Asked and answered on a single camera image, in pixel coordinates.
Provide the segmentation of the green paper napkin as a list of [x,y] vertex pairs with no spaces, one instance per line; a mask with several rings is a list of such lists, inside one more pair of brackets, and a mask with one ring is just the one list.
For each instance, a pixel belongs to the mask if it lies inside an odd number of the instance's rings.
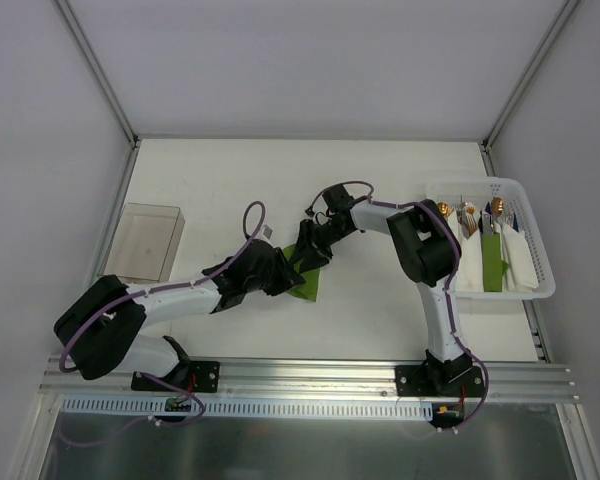
[[[291,255],[294,253],[294,250],[294,245],[289,245],[283,248],[283,254],[287,260],[290,260]],[[296,273],[299,273],[299,265],[299,262],[293,264],[293,268],[294,271],[296,271]],[[321,269],[317,268],[309,270],[304,273],[300,273],[300,275],[304,279],[305,283],[288,290],[286,293],[297,299],[313,303],[317,302],[320,286]]]

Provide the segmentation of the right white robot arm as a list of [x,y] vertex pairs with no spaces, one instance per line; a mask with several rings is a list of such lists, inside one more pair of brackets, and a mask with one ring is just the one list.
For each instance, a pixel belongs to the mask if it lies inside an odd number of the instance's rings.
[[319,193],[328,210],[325,223],[317,221],[312,207],[305,210],[308,218],[300,223],[290,263],[301,273],[320,269],[333,258],[332,246],[356,231],[390,236],[403,272],[418,287],[428,332],[425,371],[407,381],[427,384],[439,396],[460,394],[473,360],[456,319],[458,240],[429,199],[400,206],[377,202],[370,194],[354,197],[347,185]]

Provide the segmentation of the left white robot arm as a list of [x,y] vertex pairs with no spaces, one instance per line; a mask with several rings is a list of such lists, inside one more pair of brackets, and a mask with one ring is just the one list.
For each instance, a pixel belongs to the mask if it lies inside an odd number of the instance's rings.
[[62,316],[54,332],[64,349],[63,373],[96,380],[112,372],[132,373],[168,390],[185,388],[194,368],[171,336],[143,329],[166,321],[234,308],[253,292],[277,296],[305,282],[280,248],[263,240],[180,283],[132,287],[115,275],[93,284]]

